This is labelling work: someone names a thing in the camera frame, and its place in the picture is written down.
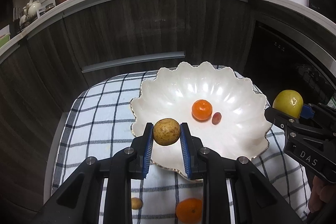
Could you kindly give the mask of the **person's right hand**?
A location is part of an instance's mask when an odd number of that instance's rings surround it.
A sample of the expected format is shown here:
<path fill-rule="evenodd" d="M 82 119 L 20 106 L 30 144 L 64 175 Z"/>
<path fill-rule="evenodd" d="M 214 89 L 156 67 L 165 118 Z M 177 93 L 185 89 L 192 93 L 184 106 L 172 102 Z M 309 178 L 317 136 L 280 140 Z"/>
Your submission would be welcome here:
<path fill-rule="evenodd" d="M 317 176 L 314 177 L 312 182 L 311 196 L 308 203 L 308 208 L 311 213 L 319 211 L 323 203 L 328 203 L 331 201 L 333 195 L 335 194 L 335 185 L 326 185 Z"/>

